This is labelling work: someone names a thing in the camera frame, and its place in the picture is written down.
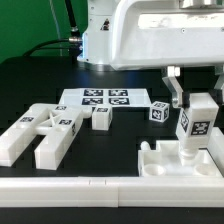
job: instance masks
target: green wall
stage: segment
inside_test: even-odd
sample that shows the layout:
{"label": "green wall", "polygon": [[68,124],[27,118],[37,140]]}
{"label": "green wall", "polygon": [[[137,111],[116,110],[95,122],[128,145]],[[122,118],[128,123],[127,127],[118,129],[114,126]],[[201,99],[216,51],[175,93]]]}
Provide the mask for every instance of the green wall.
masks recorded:
{"label": "green wall", "polygon": [[[53,0],[53,3],[61,36],[69,37],[70,25],[64,0]],[[73,0],[72,4],[79,29],[84,32],[87,27],[87,0]],[[0,63],[53,39],[57,39],[57,32],[49,0],[0,1]],[[59,55],[59,50],[38,51],[34,55]]]}

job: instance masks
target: black cable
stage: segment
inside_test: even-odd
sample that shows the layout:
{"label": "black cable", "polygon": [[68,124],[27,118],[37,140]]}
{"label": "black cable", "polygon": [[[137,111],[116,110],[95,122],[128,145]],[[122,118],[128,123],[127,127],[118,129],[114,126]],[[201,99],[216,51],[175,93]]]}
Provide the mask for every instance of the black cable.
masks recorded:
{"label": "black cable", "polygon": [[64,50],[64,49],[69,49],[69,47],[43,47],[43,48],[38,48],[37,51],[39,50]]}
{"label": "black cable", "polygon": [[51,40],[51,41],[47,41],[41,44],[36,45],[34,48],[32,48],[31,50],[25,52],[23,54],[23,57],[29,57],[34,51],[41,49],[41,47],[44,47],[46,45],[50,45],[50,44],[57,44],[57,43],[63,43],[66,42],[68,43],[69,40],[68,39],[60,39],[60,40]]}
{"label": "black cable", "polygon": [[76,30],[77,25],[76,25],[76,21],[75,21],[75,16],[74,16],[71,0],[65,0],[65,5],[66,5],[67,13],[68,13],[70,26],[72,28],[71,34],[72,34],[72,36],[75,36],[77,33],[79,33],[79,31],[78,31],[78,29]]}

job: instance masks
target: small white cube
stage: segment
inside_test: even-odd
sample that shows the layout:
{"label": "small white cube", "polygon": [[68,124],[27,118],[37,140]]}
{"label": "small white cube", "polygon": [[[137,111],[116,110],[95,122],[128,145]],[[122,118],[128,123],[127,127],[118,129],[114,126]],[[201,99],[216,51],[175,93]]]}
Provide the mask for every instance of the small white cube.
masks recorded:
{"label": "small white cube", "polygon": [[108,131],[112,121],[112,105],[98,104],[92,114],[92,129]]}
{"label": "small white cube", "polygon": [[169,103],[155,101],[150,107],[149,120],[164,122],[169,118]]}
{"label": "small white cube", "polygon": [[176,135],[184,149],[207,148],[219,107],[209,93],[192,93],[190,102],[180,111]]}

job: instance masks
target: white platform edge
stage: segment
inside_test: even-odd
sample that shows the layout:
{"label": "white platform edge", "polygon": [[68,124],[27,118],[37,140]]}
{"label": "white platform edge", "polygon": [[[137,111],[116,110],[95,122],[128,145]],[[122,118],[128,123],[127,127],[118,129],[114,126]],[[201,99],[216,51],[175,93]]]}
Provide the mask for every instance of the white platform edge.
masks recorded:
{"label": "white platform edge", "polygon": [[224,207],[216,177],[1,178],[0,207]]}

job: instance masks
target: printed marker sheet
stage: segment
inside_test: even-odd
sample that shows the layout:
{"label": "printed marker sheet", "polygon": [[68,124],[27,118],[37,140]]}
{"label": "printed marker sheet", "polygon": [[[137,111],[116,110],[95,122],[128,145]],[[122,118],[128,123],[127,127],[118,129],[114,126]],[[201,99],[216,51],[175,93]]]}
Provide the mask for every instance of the printed marker sheet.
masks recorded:
{"label": "printed marker sheet", "polygon": [[59,104],[87,105],[111,104],[113,107],[150,107],[146,89],[65,89]]}

